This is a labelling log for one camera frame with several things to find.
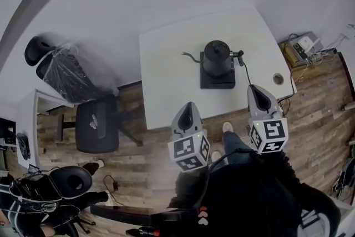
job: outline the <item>black pants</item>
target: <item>black pants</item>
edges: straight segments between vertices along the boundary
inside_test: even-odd
[[[98,163],[88,163],[83,166],[91,175],[99,169]],[[43,237],[44,234],[40,229],[41,224],[47,224],[60,232],[60,226],[65,224],[68,220],[78,215],[78,209],[83,209],[108,200],[108,195],[105,191],[85,193],[75,199],[63,199],[59,202],[59,207],[48,216],[45,213],[38,214],[17,214],[16,219],[13,220],[13,226],[20,231],[24,236]]]

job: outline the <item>shoe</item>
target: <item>shoe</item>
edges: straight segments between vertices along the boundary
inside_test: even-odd
[[[102,168],[105,165],[102,160],[92,161],[92,163],[98,163],[99,164],[99,169]]]
[[[233,133],[234,132],[233,127],[230,122],[223,123],[222,131],[223,131],[223,133],[225,133],[225,132],[232,132]]]
[[[104,190],[104,191],[105,191],[105,192],[107,193],[107,195],[109,196],[108,200],[105,201],[105,205],[106,205],[106,206],[113,206],[113,200],[112,200],[112,196],[111,196],[110,192],[109,192],[108,190]]]
[[[212,152],[211,160],[212,160],[212,162],[216,162],[221,157],[222,157],[222,154],[218,150],[216,150],[216,151]]]

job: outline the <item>white desk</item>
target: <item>white desk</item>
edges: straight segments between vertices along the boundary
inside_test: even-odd
[[[234,52],[244,51],[252,84],[276,98],[292,94],[290,71],[264,20],[254,7],[241,7],[185,20],[141,34],[140,64],[148,129],[171,124],[180,108],[193,101],[202,118],[247,107],[247,76],[235,64],[236,87],[200,89],[200,65],[182,52],[199,59],[208,42],[221,40]],[[283,85],[273,82],[280,73]]]
[[[28,168],[29,164],[39,167],[39,155],[37,146],[37,113],[45,113],[45,106],[55,108],[58,106],[74,107],[65,100],[48,96],[37,90],[27,94],[16,106],[16,132],[24,133],[28,137],[28,144],[31,156],[24,160],[18,143],[16,152],[18,164]]]

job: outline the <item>person in black clothing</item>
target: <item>person in black clothing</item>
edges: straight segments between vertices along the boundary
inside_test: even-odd
[[[91,175],[99,168],[103,167],[102,160],[87,163],[83,166]],[[77,198],[61,200],[59,207],[51,213],[26,213],[29,212],[22,208],[12,198],[9,186],[12,177],[0,178],[0,224],[9,225],[23,236],[45,237],[55,235],[65,235],[65,224],[79,211],[90,205],[105,202],[105,205],[113,205],[108,190],[85,193]]]
[[[226,153],[250,149],[229,122],[223,124]],[[212,154],[212,161],[221,157]],[[207,236],[297,236],[302,216],[325,215],[329,220],[330,237],[340,223],[340,210],[323,192],[296,177],[284,152],[258,155],[233,153],[216,165],[210,174],[206,194],[201,202],[205,211],[192,235]],[[176,181],[176,197],[170,208],[192,208],[201,197],[208,168],[180,173]]]

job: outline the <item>white heart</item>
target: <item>white heart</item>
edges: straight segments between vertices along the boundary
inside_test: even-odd
[[[209,217],[208,213],[205,212],[205,211],[201,211],[198,216],[199,216],[199,217]]]
[[[202,218],[199,220],[199,224],[201,224],[201,225],[208,225],[209,222],[207,221],[206,218],[202,217]]]

